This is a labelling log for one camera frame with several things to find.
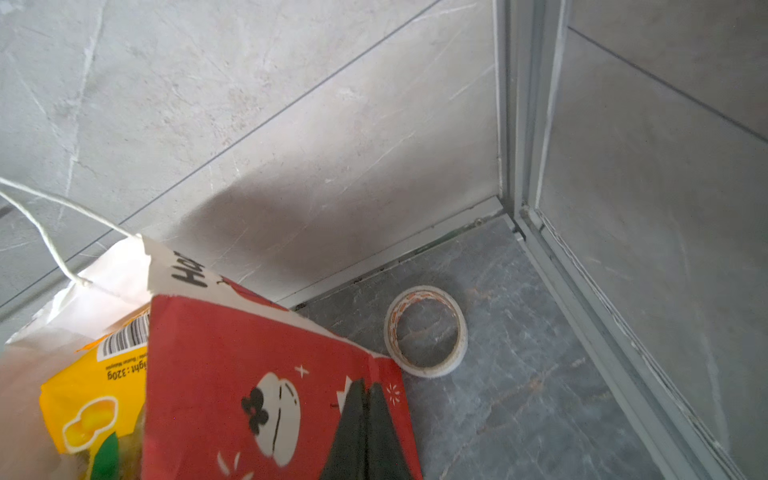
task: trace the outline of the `masking tape roll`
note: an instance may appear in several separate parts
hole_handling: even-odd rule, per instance
[[[456,344],[453,346],[453,350],[445,360],[435,366],[421,367],[410,363],[400,351],[400,346],[397,343],[397,325],[400,322],[402,313],[405,312],[409,306],[421,302],[422,300],[436,300],[447,306],[451,310],[451,313],[458,324],[458,336],[456,338]],[[414,286],[413,288],[409,288],[405,292],[400,293],[397,298],[392,301],[392,304],[389,305],[389,310],[384,319],[384,343],[386,344],[387,352],[389,352],[389,355],[401,369],[411,375],[433,379],[435,377],[448,375],[455,370],[459,363],[464,359],[468,345],[467,322],[464,320],[464,315],[462,314],[461,309],[459,309],[456,301],[446,292],[429,285]]]

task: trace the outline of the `barcode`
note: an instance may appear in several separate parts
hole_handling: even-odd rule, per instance
[[[105,338],[98,346],[96,361],[110,359],[121,353],[147,345],[149,338],[149,312],[139,316],[117,332]]]

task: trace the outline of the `shopping bag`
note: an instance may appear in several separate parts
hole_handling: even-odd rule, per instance
[[[121,448],[139,429],[148,480],[422,477],[388,357],[148,238],[116,243],[81,276],[90,284],[57,293],[0,358],[3,478],[123,478]],[[57,376],[77,359],[100,376],[99,397]],[[146,403],[123,405],[137,379]],[[46,429],[40,385],[55,380],[80,397]],[[84,470],[72,458],[86,452]]]

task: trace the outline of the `tiled wall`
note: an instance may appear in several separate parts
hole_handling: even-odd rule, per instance
[[[498,193],[490,0],[2,4],[0,174],[271,299]],[[5,338],[61,276],[14,210],[0,263]]]
[[[768,4],[574,0],[541,209],[745,474],[768,471]]]

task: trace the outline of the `tile grout line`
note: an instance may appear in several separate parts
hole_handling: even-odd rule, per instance
[[[622,57],[621,55],[619,55],[615,51],[613,51],[613,50],[609,49],[608,47],[605,47],[604,45],[598,43],[596,40],[594,40],[593,38],[588,37],[587,35],[585,35],[583,33],[581,33],[577,29],[575,29],[575,28],[573,28],[571,26],[568,26],[568,30],[574,32],[576,35],[578,35],[579,37],[583,38],[585,41],[589,42],[593,46],[601,49],[605,53],[609,54],[611,57],[616,58],[619,61],[622,61],[626,65],[629,65],[630,67],[632,67],[635,70],[639,71],[641,74],[646,75],[647,77],[651,78],[652,80],[655,80],[656,82],[662,84],[664,87],[669,88],[670,90],[672,90],[676,94],[681,95],[681,96],[685,97],[686,99],[692,101],[696,105],[702,107],[704,110],[709,111],[711,114],[715,114],[717,117],[722,118],[723,120],[725,120],[728,123],[732,124],[734,127],[738,127],[740,130],[742,130],[742,131],[752,135],[753,137],[757,138],[758,140],[762,140],[763,142],[768,144],[768,137],[766,137],[766,136],[756,132],[755,130],[753,130],[753,129],[749,128],[749,127],[747,127],[745,124],[739,122],[738,120],[735,120],[734,118],[729,117],[728,115],[724,114],[723,112],[717,110],[715,107],[712,107],[712,106],[704,103],[703,101],[699,100],[698,98],[694,97],[693,95],[688,94],[688,93],[680,90],[679,88],[677,88],[674,85],[672,85],[670,82],[664,80],[663,78],[659,77],[658,75],[655,75],[655,74],[651,73],[650,71],[646,70],[645,68],[642,68],[640,65],[638,65],[636,63],[633,63],[630,60],[627,60],[626,58]]]
[[[257,125],[257,126],[256,126],[254,129],[252,129],[251,131],[248,131],[247,133],[245,133],[245,134],[244,134],[242,137],[240,137],[240,138],[238,138],[237,140],[235,140],[235,141],[234,141],[234,142],[233,142],[231,145],[229,145],[228,147],[224,148],[224,149],[223,149],[221,152],[219,152],[218,154],[215,154],[215,155],[214,155],[214,156],[213,156],[211,159],[209,159],[208,161],[205,161],[205,162],[204,162],[204,163],[202,163],[200,166],[198,166],[198,167],[196,167],[194,170],[192,170],[192,171],[191,171],[189,174],[187,174],[187,175],[185,175],[184,177],[182,177],[182,178],[181,178],[181,180],[177,181],[176,183],[174,183],[173,185],[171,185],[170,187],[168,187],[166,190],[163,190],[163,191],[162,191],[161,193],[159,193],[159,194],[158,194],[158,195],[157,195],[155,198],[153,198],[152,200],[149,200],[149,201],[148,201],[147,203],[145,203],[143,206],[139,207],[139,208],[138,208],[138,209],[137,209],[135,212],[133,212],[132,214],[130,214],[130,215],[128,215],[127,217],[125,217],[125,218],[124,218],[124,219],[123,219],[123,220],[122,220],[120,223],[118,223],[118,225],[122,225],[123,223],[125,223],[125,222],[129,221],[131,218],[133,218],[133,217],[135,217],[136,215],[138,215],[138,214],[139,214],[139,213],[140,213],[142,210],[144,210],[145,208],[147,208],[147,207],[149,207],[151,204],[153,204],[153,203],[154,203],[156,200],[159,200],[161,197],[163,197],[164,195],[168,194],[168,193],[169,193],[171,190],[173,190],[174,188],[176,188],[176,187],[178,187],[179,185],[181,185],[181,184],[182,184],[184,181],[188,180],[190,177],[192,177],[193,175],[195,175],[197,172],[199,172],[200,170],[203,170],[205,167],[207,167],[208,165],[212,164],[212,163],[213,163],[213,162],[214,162],[214,161],[215,161],[217,158],[219,158],[219,157],[221,157],[222,155],[224,155],[226,152],[228,152],[229,150],[231,150],[232,148],[234,148],[236,145],[238,145],[238,144],[239,144],[241,141],[243,141],[243,140],[245,140],[246,138],[248,138],[250,135],[252,135],[252,134],[256,133],[256,131],[258,131],[259,129],[261,129],[261,127],[263,127],[264,125],[266,125],[266,124],[270,123],[270,122],[271,122],[272,120],[274,120],[274,119],[275,119],[275,118],[276,118],[278,115],[282,114],[284,111],[288,110],[289,108],[291,108],[292,106],[294,106],[296,103],[298,103],[299,101],[303,100],[305,97],[307,97],[307,96],[309,96],[310,94],[312,94],[312,93],[313,93],[315,90],[317,90],[318,88],[322,87],[322,86],[323,86],[323,85],[324,85],[326,82],[328,82],[328,81],[329,81],[329,80],[331,80],[332,78],[336,77],[336,76],[337,76],[339,73],[341,73],[342,71],[346,70],[346,69],[347,69],[349,66],[351,66],[352,64],[356,63],[356,62],[357,62],[357,61],[358,61],[360,58],[364,57],[365,55],[367,55],[368,53],[370,53],[371,51],[373,51],[373,50],[374,50],[376,47],[378,47],[379,45],[381,45],[381,44],[382,44],[382,43],[384,43],[385,41],[389,40],[389,39],[390,39],[392,36],[394,36],[394,35],[395,35],[396,33],[398,33],[399,31],[403,30],[403,29],[404,29],[406,26],[408,26],[408,25],[412,24],[412,23],[413,23],[413,22],[414,22],[414,21],[415,21],[417,18],[421,17],[421,16],[422,16],[422,15],[424,15],[426,12],[428,12],[430,9],[434,8],[435,6],[437,6],[437,4],[438,4],[438,3],[440,3],[440,2],[442,2],[442,0],[435,0],[435,1],[433,1],[432,3],[430,3],[429,5],[427,5],[426,7],[424,7],[424,8],[423,8],[422,10],[420,10],[418,13],[416,13],[415,15],[413,15],[411,18],[409,18],[408,20],[406,20],[405,22],[403,22],[403,23],[402,23],[402,24],[401,24],[399,27],[395,28],[395,29],[394,29],[394,30],[392,30],[390,33],[388,33],[388,34],[384,35],[384,37],[382,37],[380,40],[378,40],[378,41],[377,41],[377,42],[375,42],[373,45],[369,46],[368,48],[366,48],[365,50],[363,50],[362,52],[360,52],[360,53],[359,53],[358,55],[356,55],[356,56],[355,56],[355,57],[354,57],[352,60],[349,60],[348,62],[346,62],[346,63],[345,63],[344,65],[342,65],[341,67],[337,68],[337,69],[336,69],[336,70],[335,70],[333,73],[331,73],[330,75],[328,75],[327,77],[325,77],[323,80],[321,80],[320,82],[318,82],[317,84],[315,84],[315,85],[314,85],[313,87],[311,87],[309,90],[305,91],[305,92],[304,92],[303,94],[301,94],[299,97],[297,97],[297,98],[295,98],[294,100],[292,100],[292,101],[291,101],[289,104],[287,104],[285,107],[283,107],[283,108],[279,109],[279,110],[278,110],[276,113],[274,113],[274,114],[270,115],[270,117],[269,117],[269,118],[267,118],[265,121],[263,121],[263,122],[261,122],[260,124],[258,124],[258,125]],[[72,259],[74,259],[74,258],[75,258],[77,255],[79,255],[80,253],[83,253],[84,251],[86,251],[86,249],[88,249],[88,248],[92,247],[93,245],[95,245],[95,244],[96,244],[96,243],[97,243],[99,240],[101,240],[102,238],[106,237],[106,236],[107,236],[107,235],[108,235],[110,232],[112,232],[112,231],[113,231],[112,229],[110,229],[110,230],[107,230],[107,231],[106,231],[106,232],[104,232],[102,235],[100,235],[100,236],[99,236],[99,237],[98,237],[96,240],[93,240],[93,241],[92,241],[92,242],[90,242],[88,245],[86,245],[85,247],[82,247],[80,250],[78,250],[77,252],[75,252],[75,253],[74,253],[74,254],[73,254],[71,257],[67,258],[67,260],[66,260],[66,261],[67,261],[67,262],[71,261],[71,260],[72,260]],[[42,281],[42,280],[43,280],[45,277],[47,277],[47,276],[48,276],[48,275],[50,275],[51,273],[55,272],[56,270],[58,270],[58,268],[54,268],[54,269],[51,269],[50,271],[48,271],[46,274],[44,274],[43,276],[41,276],[41,277],[40,277],[40,278],[38,278],[37,280],[35,280],[34,282],[32,282],[32,283],[30,283],[29,285],[27,285],[27,286],[26,286],[24,289],[20,290],[20,291],[19,291],[18,293],[16,293],[14,296],[12,296],[12,297],[11,297],[11,298],[9,298],[8,300],[6,300],[6,301],[5,301],[5,302],[3,302],[2,304],[0,304],[0,308],[2,308],[2,307],[4,307],[4,306],[8,305],[10,302],[12,302],[13,300],[15,300],[15,299],[16,299],[16,298],[18,298],[19,296],[21,296],[21,295],[22,295],[24,292],[26,292],[27,290],[31,289],[31,288],[32,288],[33,286],[35,286],[36,284],[40,283],[40,282],[41,282],[41,281]]]

